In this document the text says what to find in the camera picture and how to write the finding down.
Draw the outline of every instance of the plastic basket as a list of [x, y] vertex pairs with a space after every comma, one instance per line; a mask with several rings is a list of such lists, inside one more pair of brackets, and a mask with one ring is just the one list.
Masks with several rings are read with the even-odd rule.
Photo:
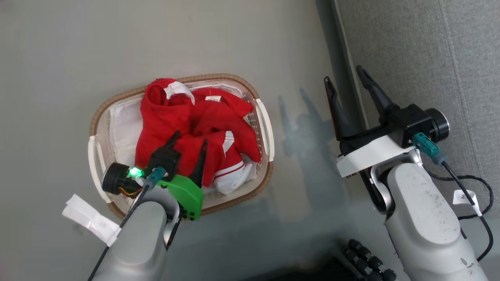
[[[248, 82], [232, 74], [207, 74], [183, 77], [177, 79], [188, 88], [221, 88], [230, 93], [240, 95], [244, 100], [254, 105], [254, 109], [246, 116], [247, 122], [253, 127], [257, 135], [261, 161], [256, 165], [257, 177], [246, 182], [229, 195], [218, 191], [206, 193], [203, 200], [201, 214], [207, 215], [220, 211], [259, 194], [268, 183], [273, 172], [273, 157], [275, 144], [271, 121], [259, 95]], [[88, 164], [90, 174], [97, 191], [109, 209], [119, 218], [123, 218], [128, 211], [132, 200], [120, 195], [103, 191], [101, 184], [106, 168], [116, 161], [114, 147], [110, 138], [110, 106], [130, 101], [144, 96], [146, 86], [127, 91], [104, 102], [95, 113], [90, 126], [88, 141]]]

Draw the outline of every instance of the green led light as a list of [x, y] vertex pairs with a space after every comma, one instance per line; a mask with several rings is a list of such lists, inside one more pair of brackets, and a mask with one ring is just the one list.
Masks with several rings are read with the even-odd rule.
[[138, 178], [138, 177], [144, 176], [144, 172], [141, 169], [138, 169], [136, 167], [131, 168], [130, 171], [128, 171], [128, 174], [132, 178]]

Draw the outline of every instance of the basket rim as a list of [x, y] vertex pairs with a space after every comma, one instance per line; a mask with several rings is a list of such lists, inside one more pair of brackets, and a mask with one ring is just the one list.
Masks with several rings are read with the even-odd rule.
[[[234, 81], [234, 82], [242, 85], [243, 87], [245, 87], [246, 90], [250, 93], [250, 95], [255, 100], [260, 99], [259, 94], [255, 90], [255, 88], [252, 85], [250, 85], [250, 83], [248, 83], [245, 79], [243, 79], [239, 76], [233, 75], [233, 74], [215, 73], [215, 74], [194, 75], [194, 76], [177, 78], [176, 80], [181, 82], [181, 83], [194, 83], [194, 82], [203, 82], [203, 81], [208, 81], [208, 80], [230, 80], [230, 81]], [[143, 93], [146, 90], [146, 87], [147, 86], [142, 86], [142, 87], [138, 87], [138, 88], [117, 94], [115, 96], [110, 97], [103, 104], [101, 104], [101, 106], [97, 109], [94, 116], [92, 117], [92, 122], [90, 124], [90, 137], [95, 136], [97, 134], [97, 126], [98, 126], [99, 120], [101, 119], [103, 113], [111, 105], [115, 104], [118, 101], [121, 101], [121, 100], [124, 100], [124, 99], [127, 99], [127, 98], [130, 98], [130, 97], [133, 97], [135, 95]], [[201, 211], [201, 215], [204, 216], [204, 215], [208, 215], [208, 214], [211, 214], [211, 213], [214, 213], [217, 211], [221, 211], [221, 210], [227, 209], [229, 207], [232, 207], [234, 205], [237, 205], [241, 202], [247, 201], [247, 200], [255, 197], [256, 195], [261, 193], [264, 190], [264, 188], [266, 187], [266, 185], [268, 184], [269, 180], [271, 179], [271, 174], [273, 173], [273, 168], [274, 168], [274, 162], [269, 161], [267, 163], [267, 169], [265, 171], [264, 178], [255, 189], [253, 189], [249, 193], [247, 193], [243, 196], [240, 196], [238, 198], [229, 200], [229, 201], [224, 202], [222, 204], [218, 204], [218, 205], [203, 209]], [[116, 203], [114, 201], [108, 203], [107, 206], [109, 207], [111, 212], [113, 214], [115, 214], [118, 218], [123, 219], [125, 217], [126, 214], [116, 205]]]

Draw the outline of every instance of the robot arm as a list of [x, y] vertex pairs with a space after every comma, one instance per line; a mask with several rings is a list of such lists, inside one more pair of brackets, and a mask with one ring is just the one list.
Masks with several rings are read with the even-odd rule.
[[414, 146], [417, 134], [434, 142], [449, 134], [449, 124], [436, 109], [394, 104], [361, 66], [359, 78], [380, 115], [380, 126], [358, 133], [337, 101], [328, 78], [325, 88], [341, 155], [342, 177], [359, 173], [376, 209], [386, 215], [385, 227], [404, 271], [416, 281], [488, 280], [461, 234], [459, 221], [422, 165]]
[[207, 141], [201, 147], [193, 173], [185, 177], [177, 174], [181, 155], [173, 147], [178, 136], [176, 132], [151, 155], [145, 172], [120, 163], [108, 167], [103, 190], [142, 192], [123, 219], [116, 241], [106, 247], [89, 280], [158, 280], [181, 219], [193, 221], [200, 217]]

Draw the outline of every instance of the label tag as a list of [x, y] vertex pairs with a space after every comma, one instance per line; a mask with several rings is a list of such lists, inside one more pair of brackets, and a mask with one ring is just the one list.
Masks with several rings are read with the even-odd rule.
[[214, 102], [221, 102], [221, 96], [220, 95], [207, 95], [205, 97], [205, 101], [214, 101]]
[[[478, 198], [476, 197], [476, 193], [474, 191], [467, 190], [469, 193], [470, 197], [472, 198], [472, 201], [477, 205], [478, 204]], [[453, 205], [457, 204], [471, 204], [469, 200], [467, 199], [465, 193], [462, 191], [462, 189], [455, 190], [453, 193]]]

